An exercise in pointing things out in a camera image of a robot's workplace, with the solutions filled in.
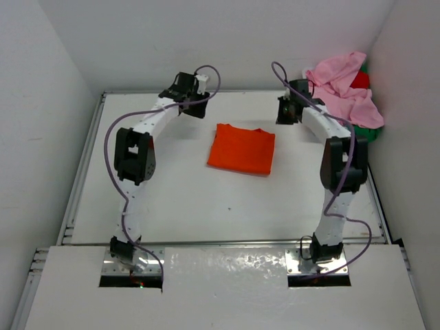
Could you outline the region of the pink t shirt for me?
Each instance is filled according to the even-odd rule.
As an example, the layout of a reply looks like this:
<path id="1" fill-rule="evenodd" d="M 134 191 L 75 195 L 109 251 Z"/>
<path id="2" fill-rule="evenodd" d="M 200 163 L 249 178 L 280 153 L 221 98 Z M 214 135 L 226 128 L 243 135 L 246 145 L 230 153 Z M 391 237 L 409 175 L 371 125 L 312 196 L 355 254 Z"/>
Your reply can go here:
<path id="1" fill-rule="evenodd" d="M 331 115 L 359 127 L 378 129 L 384 126 L 384 119 L 372 101 L 372 91 L 351 86 L 365 60 L 362 52 L 334 56 L 306 70 L 305 77 L 314 98 L 321 99 Z"/>

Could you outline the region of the orange t shirt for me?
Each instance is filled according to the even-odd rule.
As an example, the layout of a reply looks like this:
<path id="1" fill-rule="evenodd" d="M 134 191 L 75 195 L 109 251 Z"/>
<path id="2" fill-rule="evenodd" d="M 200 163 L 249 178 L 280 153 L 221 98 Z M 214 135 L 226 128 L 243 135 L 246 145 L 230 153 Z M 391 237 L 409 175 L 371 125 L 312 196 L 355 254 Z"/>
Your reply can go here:
<path id="1" fill-rule="evenodd" d="M 242 129 L 218 123 L 207 165 L 267 176 L 272 170 L 275 141 L 275 134 L 262 129 Z"/>

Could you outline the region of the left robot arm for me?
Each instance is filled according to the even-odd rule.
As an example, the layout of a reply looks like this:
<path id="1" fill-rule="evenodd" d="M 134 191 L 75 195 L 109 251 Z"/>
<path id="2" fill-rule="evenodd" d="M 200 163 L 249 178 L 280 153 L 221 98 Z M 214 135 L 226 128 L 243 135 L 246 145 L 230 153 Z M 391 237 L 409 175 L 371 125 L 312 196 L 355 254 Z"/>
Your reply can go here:
<path id="1" fill-rule="evenodd" d="M 109 137 L 121 119 L 111 124 L 104 137 L 104 161 L 117 192 L 122 196 L 120 220 L 110 242 L 113 258 L 131 268 L 148 264 L 148 256 L 140 247 L 142 233 L 138 198 L 145 192 L 147 181 L 156 169 L 155 140 L 166 125 L 180 114 L 204 118 L 210 93 L 206 91 L 209 76 L 195 72 L 176 75 L 174 82 L 163 90 L 153 108 L 138 111 L 139 122 L 121 127 L 115 135 L 113 169 L 109 165 Z"/>

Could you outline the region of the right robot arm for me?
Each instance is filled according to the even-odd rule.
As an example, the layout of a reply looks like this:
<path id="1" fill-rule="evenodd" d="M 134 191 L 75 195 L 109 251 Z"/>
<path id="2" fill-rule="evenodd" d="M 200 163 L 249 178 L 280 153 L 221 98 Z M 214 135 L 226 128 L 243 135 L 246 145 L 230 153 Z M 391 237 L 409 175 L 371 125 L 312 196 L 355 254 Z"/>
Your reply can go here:
<path id="1" fill-rule="evenodd" d="M 352 124 L 331 115 L 313 99 L 306 80 L 289 82 L 278 98 L 277 124 L 305 125 L 324 145 L 320 181 L 324 204 L 318 227 L 311 236 L 308 261 L 327 262 L 340 257 L 342 232 L 355 194 L 367 179 L 368 140 L 356 137 Z"/>

